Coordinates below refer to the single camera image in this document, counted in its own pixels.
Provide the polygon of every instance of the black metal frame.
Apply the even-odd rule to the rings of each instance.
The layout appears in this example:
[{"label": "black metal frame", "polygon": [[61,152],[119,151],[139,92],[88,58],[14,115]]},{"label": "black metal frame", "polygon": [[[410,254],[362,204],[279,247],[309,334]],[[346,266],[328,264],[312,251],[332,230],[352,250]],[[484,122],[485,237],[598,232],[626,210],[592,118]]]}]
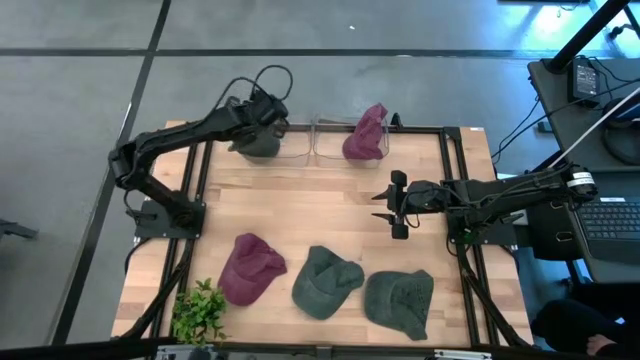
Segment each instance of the black metal frame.
[{"label": "black metal frame", "polygon": [[[315,131],[315,129],[320,129],[322,132],[352,132],[353,130],[355,130],[355,125],[336,125],[336,124],[322,124],[322,125],[307,125],[307,124],[292,124],[289,128],[289,131],[294,131],[294,132],[311,132],[311,131]],[[454,144],[455,147],[455,152],[456,152],[456,159],[458,162],[458,169],[460,172],[460,175],[463,179],[467,179],[468,178],[468,173],[467,173],[467,167],[466,167],[466,162],[465,162],[465,157],[464,157],[464,150],[462,147],[462,137],[460,135],[460,129],[457,127],[413,127],[413,126],[402,126],[402,127],[398,127],[398,126],[391,126],[389,127],[389,133],[408,133],[408,134],[432,134],[432,135],[437,135],[438,139],[440,141],[440,150],[441,150],[441,157],[442,157],[442,165],[443,165],[443,169],[444,169],[444,177],[446,180],[452,180],[453,179],[453,172],[452,172],[452,165],[451,165],[451,160],[450,160],[450,156],[449,156],[449,149],[448,149],[448,141],[451,140]],[[213,149],[213,144],[211,142],[208,142],[205,146],[205,150],[204,150],[204,154],[203,154],[203,159],[202,159],[202,163],[201,163],[201,169],[200,169],[200,174],[199,174],[199,178],[198,178],[198,186],[197,186],[197,191],[196,191],[196,200],[200,200],[203,201],[203,195],[204,195],[204,188],[206,185],[206,179],[207,179],[207,175],[208,175],[208,169],[209,169],[209,162],[211,159],[211,152]],[[193,172],[193,163],[190,164],[191,167],[187,166],[185,168],[185,178],[183,179],[183,185],[184,185],[184,181],[186,181],[187,175],[191,176],[191,173]],[[460,279],[461,279],[461,286],[463,289],[463,297],[464,297],[464,304],[465,304],[465,312],[466,312],[466,318],[467,318],[467,327],[468,327],[468,331],[469,331],[469,338],[470,338],[470,343],[472,346],[478,345],[480,344],[480,336],[479,336],[479,332],[478,332],[478,323],[477,323],[477,318],[476,318],[476,314],[475,314],[475,307],[473,305],[473,291],[470,287],[470,285],[465,282],[465,280],[463,279],[463,275],[462,275],[462,271],[463,271],[463,267],[461,265],[461,256],[466,256],[466,251],[464,249],[463,245],[458,245],[458,263],[459,263],[459,270],[460,270]],[[487,291],[487,293],[489,292],[489,284],[487,281],[487,275],[486,275],[486,268],[484,265],[484,258],[482,255],[482,250],[480,249],[480,246],[475,245],[473,246],[473,253],[474,253],[474,260],[476,263],[476,271],[478,273],[478,279],[480,281],[480,284],[482,285],[483,289],[485,291]],[[173,260],[172,257],[175,256],[175,249],[172,252],[171,249],[169,249],[167,251],[167,256],[165,259],[165,264],[164,264],[164,268],[162,270],[163,273],[163,279],[166,277],[168,277],[168,274],[171,273],[172,269],[173,269]],[[187,271],[185,272],[185,276],[180,280],[180,283],[178,285],[178,293],[180,292],[184,292],[186,290],[186,283],[187,283],[187,276],[188,276],[188,268],[190,266],[190,262],[191,262],[192,256],[191,254],[188,255],[188,263],[187,263]],[[162,312],[159,312],[156,315],[156,319],[153,323],[154,326],[154,330],[160,328],[160,321],[161,321],[161,316],[162,316]],[[487,329],[488,329],[488,334],[489,334],[489,343],[491,345],[499,345],[499,338],[498,338],[498,332],[496,329],[495,324],[493,323],[493,321],[491,320],[491,317],[489,316],[489,314],[486,312],[485,310],[485,318],[486,318],[486,323],[487,323]],[[158,336],[158,332],[155,331],[152,333],[152,336]]]},{"label": "black metal frame", "polygon": [[[174,338],[162,337],[152,339],[135,339],[105,341],[84,344],[40,346],[26,349],[0,350],[0,357],[3,359],[22,360],[120,360],[133,359],[143,356],[158,359],[159,355],[166,355],[166,358],[175,358],[165,350],[168,348],[177,349],[174,345]],[[380,347],[380,346],[313,346],[313,345],[271,345],[271,344],[242,344],[225,343],[222,347],[210,347],[218,354],[228,354],[231,352],[252,352],[260,354],[290,354],[290,355],[310,355],[319,359],[329,359],[332,356],[422,356],[425,359],[446,358],[446,359],[495,359],[495,360],[590,360],[593,359],[586,354],[567,354],[552,351],[543,351],[532,347],[514,348],[494,345],[478,345],[470,348],[412,348],[412,347]]]}]

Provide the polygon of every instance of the electronic device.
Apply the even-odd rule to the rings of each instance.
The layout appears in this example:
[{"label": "electronic device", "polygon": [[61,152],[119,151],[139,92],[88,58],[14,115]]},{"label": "electronic device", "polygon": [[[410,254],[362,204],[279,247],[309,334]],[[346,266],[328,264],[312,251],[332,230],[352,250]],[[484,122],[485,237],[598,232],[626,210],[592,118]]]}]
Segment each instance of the electronic device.
[{"label": "electronic device", "polygon": [[595,108],[600,104],[594,95],[600,92],[600,78],[589,59],[577,57],[571,62],[571,68],[567,73],[567,97],[569,102],[578,102],[578,105]]},{"label": "electronic device", "polygon": [[577,213],[591,256],[640,264],[640,197],[599,197]]}]

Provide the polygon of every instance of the gray cap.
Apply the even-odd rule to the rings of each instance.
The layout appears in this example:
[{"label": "gray cap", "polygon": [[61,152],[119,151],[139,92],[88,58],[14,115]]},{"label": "gray cap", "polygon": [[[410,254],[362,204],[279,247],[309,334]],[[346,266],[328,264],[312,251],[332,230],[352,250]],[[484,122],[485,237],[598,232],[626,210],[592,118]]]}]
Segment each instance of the gray cap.
[{"label": "gray cap", "polygon": [[309,248],[291,296],[293,302],[318,320],[333,315],[353,289],[364,283],[360,265],[344,261],[324,246]]},{"label": "gray cap", "polygon": [[364,290],[364,313],[372,322],[425,340],[433,278],[423,270],[413,274],[377,272]]},{"label": "gray cap", "polygon": [[274,158],[280,151],[280,139],[273,136],[268,130],[259,130],[256,138],[247,144],[233,144],[231,150],[237,150],[240,154],[253,158]]}]

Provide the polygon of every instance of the clear plastic container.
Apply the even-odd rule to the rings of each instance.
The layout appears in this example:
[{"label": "clear plastic container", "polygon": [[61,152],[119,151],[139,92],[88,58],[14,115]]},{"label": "clear plastic container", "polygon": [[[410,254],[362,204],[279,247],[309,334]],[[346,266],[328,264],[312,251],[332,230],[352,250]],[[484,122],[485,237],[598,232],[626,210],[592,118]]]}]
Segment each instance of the clear plastic container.
[{"label": "clear plastic container", "polygon": [[332,168],[377,168],[389,154],[389,125],[382,119],[383,135],[378,143],[382,159],[348,159],[342,152],[344,141],[353,134],[360,118],[317,115],[312,121],[313,153],[316,165]]},{"label": "clear plastic container", "polygon": [[252,156],[244,157],[252,165],[265,167],[304,167],[309,162],[311,154],[312,131],[287,131],[280,141],[280,147],[276,156]]}]

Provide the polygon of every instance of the cap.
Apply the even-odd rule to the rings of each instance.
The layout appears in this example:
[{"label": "cap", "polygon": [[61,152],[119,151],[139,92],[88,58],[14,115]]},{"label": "cap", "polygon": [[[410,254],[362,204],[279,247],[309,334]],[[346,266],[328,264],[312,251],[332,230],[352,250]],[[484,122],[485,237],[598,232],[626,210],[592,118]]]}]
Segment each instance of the cap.
[{"label": "cap", "polygon": [[236,243],[222,269],[218,287],[234,305],[256,301],[276,276],[287,272],[284,258],[254,234],[236,237]]},{"label": "cap", "polygon": [[372,160],[382,159],[380,150],[382,139],[382,119],[387,116],[387,109],[378,103],[364,113],[353,134],[342,144],[342,154],[346,159]]},{"label": "cap", "polygon": [[258,130],[255,139],[245,144],[233,144],[232,150],[252,158],[274,158],[280,151],[280,139],[276,138],[269,130]]},{"label": "cap", "polygon": [[423,270],[407,274],[377,272],[364,291],[364,313],[372,322],[404,332],[411,340],[425,340],[433,278]]},{"label": "cap", "polygon": [[293,284],[293,302],[310,316],[333,315],[353,289],[364,283],[360,265],[344,261],[324,246],[309,248],[309,257]]}]

